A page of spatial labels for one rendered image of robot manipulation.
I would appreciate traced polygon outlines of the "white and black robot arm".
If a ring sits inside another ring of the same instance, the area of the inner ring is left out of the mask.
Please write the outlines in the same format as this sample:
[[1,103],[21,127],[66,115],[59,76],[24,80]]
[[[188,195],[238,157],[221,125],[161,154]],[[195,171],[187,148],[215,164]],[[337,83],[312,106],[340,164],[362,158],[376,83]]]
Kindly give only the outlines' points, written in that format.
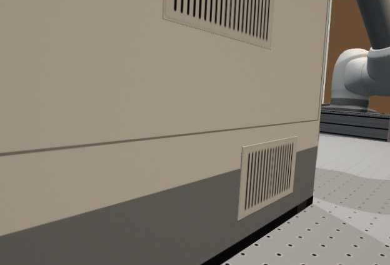
[[390,0],[356,1],[372,47],[348,49],[338,57],[331,102],[321,109],[378,113],[369,109],[368,96],[390,96]]

